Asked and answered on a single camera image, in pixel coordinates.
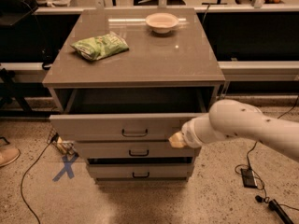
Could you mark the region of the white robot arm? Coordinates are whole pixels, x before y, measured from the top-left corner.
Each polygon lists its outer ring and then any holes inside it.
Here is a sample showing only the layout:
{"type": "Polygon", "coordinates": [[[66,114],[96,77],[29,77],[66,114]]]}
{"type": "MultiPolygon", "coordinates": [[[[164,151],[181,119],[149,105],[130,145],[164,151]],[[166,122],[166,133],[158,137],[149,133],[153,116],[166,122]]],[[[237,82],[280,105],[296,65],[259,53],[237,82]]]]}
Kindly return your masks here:
{"type": "Polygon", "coordinates": [[[299,161],[299,123],[270,118],[253,106],[220,100],[208,113],[185,122],[169,142],[172,147],[199,148],[234,138],[247,138],[299,161]]]}

